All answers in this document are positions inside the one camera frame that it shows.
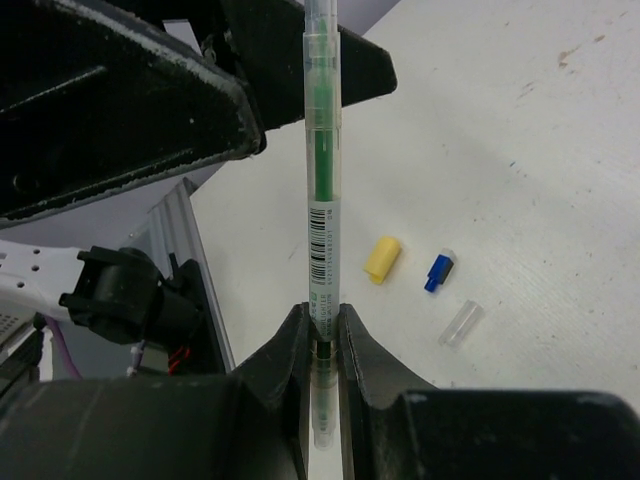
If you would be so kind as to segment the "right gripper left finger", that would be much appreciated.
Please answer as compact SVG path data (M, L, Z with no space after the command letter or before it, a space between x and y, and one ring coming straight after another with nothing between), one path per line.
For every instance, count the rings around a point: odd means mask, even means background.
M308 304L234 371L242 381L234 435L236 479L306 479L313 329Z

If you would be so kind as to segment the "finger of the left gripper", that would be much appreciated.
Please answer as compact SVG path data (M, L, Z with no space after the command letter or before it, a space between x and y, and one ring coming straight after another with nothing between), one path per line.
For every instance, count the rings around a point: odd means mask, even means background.
M1 219L261 152L246 84L106 1L1 5Z
M266 130L305 116L304 82L333 87L349 106L392 93L397 77L388 51L334 19L306 33L305 10L296 1L223 1L233 45Z

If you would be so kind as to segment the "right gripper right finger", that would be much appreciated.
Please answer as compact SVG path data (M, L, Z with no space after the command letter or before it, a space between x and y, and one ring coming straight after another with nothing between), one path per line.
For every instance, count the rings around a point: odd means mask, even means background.
M421 479L406 395L437 388L376 341L351 304L340 306L337 366L343 476Z

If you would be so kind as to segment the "green clear highlighter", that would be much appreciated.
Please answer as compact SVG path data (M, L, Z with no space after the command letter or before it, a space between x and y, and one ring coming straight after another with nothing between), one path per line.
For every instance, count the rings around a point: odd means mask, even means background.
M338 25L335 1L306 1L306 33L323 18ZM336 338L340 311L342 102L333 87L304 82L308 195L309 316L315 327L311 413L316 448L333 445L337 418Z

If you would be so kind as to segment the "clear highlighter cap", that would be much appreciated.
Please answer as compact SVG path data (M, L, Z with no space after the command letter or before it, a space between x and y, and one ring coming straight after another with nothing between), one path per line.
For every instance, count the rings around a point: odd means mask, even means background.
M484 313L481 305L475 301L467 300L440 335L438 343L450 348L460 347L476 324L483 318Z

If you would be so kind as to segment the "yellow pen cap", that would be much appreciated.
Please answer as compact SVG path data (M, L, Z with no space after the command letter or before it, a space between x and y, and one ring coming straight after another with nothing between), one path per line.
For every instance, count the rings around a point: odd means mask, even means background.
M385 281L401 251L402 245L397 238L379 238L363 268L373 284L381 285Z

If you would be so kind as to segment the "blue pen cap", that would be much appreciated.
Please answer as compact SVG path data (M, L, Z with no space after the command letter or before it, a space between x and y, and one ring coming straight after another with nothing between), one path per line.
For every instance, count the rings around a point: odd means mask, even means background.
M431 265L424 284L424 290L435 293L442 286L456 264L456 255L451 249L442 249Z

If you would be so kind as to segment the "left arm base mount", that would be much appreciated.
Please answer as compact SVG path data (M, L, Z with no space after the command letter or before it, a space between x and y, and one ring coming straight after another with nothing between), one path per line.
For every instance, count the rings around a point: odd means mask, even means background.
M133 248L52 248L4 241L1 298L119 345L144 342L170 357L200 312Z

